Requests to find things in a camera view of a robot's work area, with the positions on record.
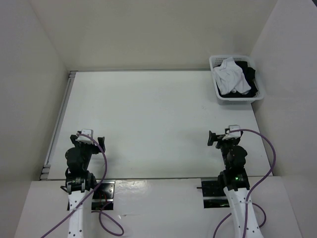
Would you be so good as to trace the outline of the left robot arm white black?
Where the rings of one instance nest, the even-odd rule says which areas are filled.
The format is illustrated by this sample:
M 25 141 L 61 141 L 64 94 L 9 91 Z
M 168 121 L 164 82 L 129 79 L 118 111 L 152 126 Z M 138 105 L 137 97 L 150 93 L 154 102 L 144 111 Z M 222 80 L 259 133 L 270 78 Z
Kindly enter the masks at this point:
M 91 235 L 91 207 L 92 198 L 98 194 L 95 176 L 88 171 L 89 162 L 93 154 L 100 153 L 100 149 L 91 140 L 94 131 L 82 129 L 80 136 L 71 135 L 74 145 L 65 153 L 67 162 L 66 192 L 69 204 L 69 238 L 88 238 Z

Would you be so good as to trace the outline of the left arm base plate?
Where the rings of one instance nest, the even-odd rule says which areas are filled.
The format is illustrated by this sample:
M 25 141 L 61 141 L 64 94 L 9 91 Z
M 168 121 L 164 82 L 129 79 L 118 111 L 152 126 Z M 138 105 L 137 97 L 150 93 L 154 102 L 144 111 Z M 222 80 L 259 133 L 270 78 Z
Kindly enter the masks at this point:
M 69 181 L 65 185 L 60 187 L 63 191 L 67 193 L 67 195 L 72 195 L 72 201 L 68 200 L 67 210 L 75 208 L 77 204 L 85 198 L 90 191 L 93 190 L 93 186 L 91 186 L 84 179 L 78 181 Z M 102 182 L 101 185 L 92 193 L 85 201 L 84 205 L 88 203 L 91 204 L 92 211 L 99 211 L 101 209 L 104 210 L 113 210 L 113 198 L 114 198 L 114 188 L 115 183 L 113 181 L 110 182 Z

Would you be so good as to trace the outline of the white skirt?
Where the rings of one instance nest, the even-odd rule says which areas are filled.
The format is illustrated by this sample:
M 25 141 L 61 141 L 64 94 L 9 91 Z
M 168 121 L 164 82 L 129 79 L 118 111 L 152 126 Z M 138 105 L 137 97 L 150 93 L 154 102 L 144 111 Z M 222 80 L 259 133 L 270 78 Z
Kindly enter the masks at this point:
M 242 68 L 235 63 L 233 57 L 224 59 L 220 66 L 212 70 L 212 73 L 221 95 L 236 92 L 247 94 L 251 90 Z

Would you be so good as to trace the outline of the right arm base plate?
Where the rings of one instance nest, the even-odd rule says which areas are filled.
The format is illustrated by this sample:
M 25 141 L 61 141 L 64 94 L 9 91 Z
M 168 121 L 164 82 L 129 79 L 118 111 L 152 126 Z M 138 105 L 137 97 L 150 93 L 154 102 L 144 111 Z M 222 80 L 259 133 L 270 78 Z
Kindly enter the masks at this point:
M 228 199 L 216 179 L 202 179 L 197 189 L 202 192 L 204 208 L 229 208 Z

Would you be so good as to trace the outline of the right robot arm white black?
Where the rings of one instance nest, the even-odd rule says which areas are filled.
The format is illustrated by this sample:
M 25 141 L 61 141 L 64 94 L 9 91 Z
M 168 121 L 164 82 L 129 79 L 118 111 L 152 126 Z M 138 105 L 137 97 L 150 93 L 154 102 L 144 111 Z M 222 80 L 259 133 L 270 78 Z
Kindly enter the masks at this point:
M 262 238 L 251 197 L 248 196 L 250 184 L 244 165 L 247 151 L 239 146 L 241 135 L 217 135 L 209 132 L 208 146 L 216 143 L 221 151 L 225 169 L 219 174 L 217 190 L 226 195 L 231 209 L 236 238 Z

